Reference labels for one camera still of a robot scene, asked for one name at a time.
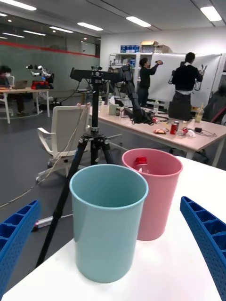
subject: office chair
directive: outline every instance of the office chair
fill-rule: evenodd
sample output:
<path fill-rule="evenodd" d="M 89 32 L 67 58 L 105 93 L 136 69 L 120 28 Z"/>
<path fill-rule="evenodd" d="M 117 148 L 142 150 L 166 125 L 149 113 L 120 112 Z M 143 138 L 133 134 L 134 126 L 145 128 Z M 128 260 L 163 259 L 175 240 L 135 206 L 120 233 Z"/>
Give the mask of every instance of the office chair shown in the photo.
<path fill-rule="evenodd" d="M 48 132 L 42 127 L 37 129 L 42 145 L 46 152 L 52 156 L 52 158 L 48 161 L 48 167 L 52 167 L 57 161 L 53 171 L 64 169 L 66 171 L 66 175 L 68 174 L 68 170 L 77 151 L 79 139 L 89 127 L 89 111 L 90 106 L 86 105 L 55 107 L 53 109 L 51 132 Z M 65 149 L 76 126 L 77 129 L 74 137 L 67 149 Z M 36 177 L 36 181 L 40 182 L 48 173 L 48 169 L 39 173 Z"/>

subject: wooden desk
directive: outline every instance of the wooden desk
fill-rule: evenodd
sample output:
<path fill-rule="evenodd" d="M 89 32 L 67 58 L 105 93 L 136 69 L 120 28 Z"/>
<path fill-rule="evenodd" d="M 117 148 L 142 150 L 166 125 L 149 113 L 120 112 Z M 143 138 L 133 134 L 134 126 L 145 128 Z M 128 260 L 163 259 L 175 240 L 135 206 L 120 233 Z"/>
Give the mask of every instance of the wooden desk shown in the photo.
<path fill-rule="evenodd" d="M 151 139 L 156 142 L 165 144 L 169 147 L 174 147 L 176 149 L 185 151 L 187 153 L 186 157 L 188 159 L 192 159 L 195 152 L 201 151 L 202 149 L 205 149 L 207 146 L 215 142 L 220 142 L 212 164 L 213 166 L 217 166 L 226 137 L 226 127 L 215 123 L 206 122 L 206 121 L 195 123 L 194 119 L 186 124 L 180 122 L 179 128 L 189 127 L 194 129 L 195 127 L 201 127 L 202 129 L 208 132 L 215 133 L 217 137 L 210 138 L 198 134 L 196 134 L 195 138 L 188 137 L 188 136 L 180 137 L 176 135 L 171 135 L 170 133 L 167 133 L 166 135 L 157 135 L 153 133 L 154 130 L 158 128 L 164 128 L 164 127 L 170 129 L 170 125 L 167 125 L 165 122 L 162 122 L 160 124 L 155 124 L 153 126 L 147 124 L 132 124 L 129 118 L 109 116 L 107 114 L 107 106 L 103 106 L 101 108 L 99 112 L 99 120 L 113 127 L 117 127 L 120 130 L 124 129 L 128 132 L 131 132 L 132 134 L 137 134 L 144 138 Z"/>
<path fill-rule="evenodd" d="M 50 113 L 49 113 L 49 89 L 46 89 L 46 90 L 33 90 L 31 88 L 25 88 L 25 89 L 0 90 L 0 93 L 3 94 L 3 99 L 0 99 L 0 101 L 4 102 L 4 104 L 5 104 L 7 122 L 10 123 L 9 110 L 8 110 L 8 101 L 7 101 L 8 94 L 35 93 L 36 94 L 36 98 L 35 99 L 36 99 L 37 113 L 39 114 L 40 113 L 40 111 L 39 111 L 39 97 L 38 97 L 38 93 L 39 92 L 46 93 L 47 115 L 48 115 L 48 117 L 50 117 Z"/>
<path fill-rule="evenodd" d="M 178 158 L 183 171 L 166 230 L 156 240 L 137 241 L 131 269 L 122 279 L 108 284 L 86 279 L 76 267 L 71 240 L 9 290 L 2 301 L 221 301 L 179 207 L 181 197 L 187 196 L 226 222 L 226 172 Z"/>

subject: whiteboard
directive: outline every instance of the whiteboard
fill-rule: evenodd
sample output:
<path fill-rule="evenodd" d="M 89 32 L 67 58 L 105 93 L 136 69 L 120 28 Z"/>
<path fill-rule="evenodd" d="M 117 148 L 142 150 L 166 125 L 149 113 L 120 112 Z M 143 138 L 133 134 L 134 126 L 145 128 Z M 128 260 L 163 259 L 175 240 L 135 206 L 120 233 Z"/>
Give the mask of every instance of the whiteboard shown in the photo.
<path fill-rule="evenodd" d="M 192 92 L 192 106 L 200 107 L 202 103 L 204 103 L 204 106 L 208 104 L 220 57 L 221 55 L 196 55 L 193 66 L 197 67 L 198 70 L 202 68 L 202 65 L 207 66 L 207 68 L 200 91 Z M 175 86 L 168 84 L 168 81 L 172 75 L 172 71 L 176 70 L 180 66 L 180 63 L 185 60 L 185 55 L 153 54 L 151 67 L 155 65 L 157 60 L 162 60 L 164 64 L 160 65 L 155 75 L 151 76 L 149 98 L 169 102 L 173 99 Z"/>

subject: blue plastic gripper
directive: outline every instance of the blue plastic gripper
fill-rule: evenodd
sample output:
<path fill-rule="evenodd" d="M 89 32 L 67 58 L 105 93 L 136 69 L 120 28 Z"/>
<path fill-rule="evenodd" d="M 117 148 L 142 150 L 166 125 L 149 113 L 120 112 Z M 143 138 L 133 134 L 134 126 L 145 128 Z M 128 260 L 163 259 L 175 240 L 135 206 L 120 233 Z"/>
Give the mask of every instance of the blue plastic gripper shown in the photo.
<path fill-rule="evenodd" d="M 39 215 L 40 206 L 33 201 L 0 223 L 0 300 Z"/>
<path fill-rule="evenodd" d="M 181 198 L 180 211 L 206 261 L 221 300 L 226 301 L 226 224 L 187 197 Z"/>

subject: tripod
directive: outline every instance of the tripod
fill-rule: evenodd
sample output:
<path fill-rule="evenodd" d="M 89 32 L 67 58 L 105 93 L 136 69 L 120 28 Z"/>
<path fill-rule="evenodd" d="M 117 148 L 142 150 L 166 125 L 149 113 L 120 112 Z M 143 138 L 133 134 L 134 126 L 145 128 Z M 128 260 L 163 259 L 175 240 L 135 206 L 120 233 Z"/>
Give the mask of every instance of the tripod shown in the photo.
<path fill-rule="evenodd" d="M 98 151 L 103 150 L 105 160 L 108 164 L 113 164 L 113 158 L 110 150 L 110 144 L 103 134 L 99 133 L 98 128 L 98 98 L 99 98 L 99 86 L 102 84 L 102 73 L 100 69 L 92 70 L 91 84 L 93 85 L 93 112 L 92 112 L 92 126 L 88 133 L 85 133 L 79 140 L 78 149 L 76 151 L 75 157 L 73 159 L 71 168 L 69 170 L 64 188 L 61 192 L 57 206 L 53 212 L 53 220 L 49 227 L 48 233 L 44 245 L 42 247 L 41 253 L 39 255 L 38 261 L 36 263 L 36 268 L 40 266 L 46 257 L 49 245 L 57 228 L 57 224 L 63 214 L 63 209 L 67 201 L 69 194 L 69 183 L 73 175 L 78 171 L 82 156 L 86 149 L 87 143 L 91 143 L 91 165 L 98 164 Z"/>

